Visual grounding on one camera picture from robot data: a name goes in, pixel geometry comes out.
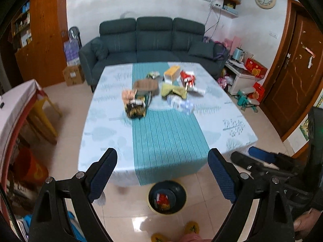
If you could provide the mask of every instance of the orange bucket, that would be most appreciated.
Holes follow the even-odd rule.
[[[14,163],[18,180],[42,186],[48,177],[48,169],[39,163],[27,147],[22,148]]]

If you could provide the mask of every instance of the tablecloth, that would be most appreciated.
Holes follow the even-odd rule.
[[[188,93],[193,114],[170,108],[160,95],[152,98],[147,114],[129,119],[121,92],[132,88],[150,71],[161,75],[172,65],[194,71],[196,86],[206,94]],[[197,172],[209,149],[222,155],[252,146],[257,137],[230,97],[197,63],[136,63],[106,67],[88,111],[80,146],[78,169],[86,171],[112,147],[117,166],[110,181],[119,186],[145,185]]]
[[[35,79],[16,86],[2,95],[4,106],[0,109],[0,175],[3,172],[4,157],[16,123],[30,99],[44,91]]]

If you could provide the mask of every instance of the dark gray sofa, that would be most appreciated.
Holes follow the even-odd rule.
[[[103,69],[109,65],[143,62],[193,62],[201,64],[217,79],[228,58],[228,51],[214,44],[214,55],[223,53],[220,60],[211,60],[188,54],[195,41],[202,41],[203,24],[169,17],[139,17],[102,22],[100,39],[109,54],[98,61],[91,50],[91,41],[79,51],[80,62],[87,83],[94,89]]]

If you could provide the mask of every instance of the light switch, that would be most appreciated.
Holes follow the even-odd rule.
[[[269,35],[272,36],[273,38],[278,38],[278,35],[276,33],[274,33],[273,31],[269,32]]]

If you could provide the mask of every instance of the person's foot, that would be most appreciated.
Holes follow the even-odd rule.
[[[200,233],[200,227],[199,224],[194,222],[194,221],[190,221],[186,224],[185,226],[185,230],[184,230],[185,234],[190,234],[190,233],[195,233],[195,234],[199,234]]]
[[[151,236],[151,242],[168,242],[169,239],[160,233],[155,233]]]

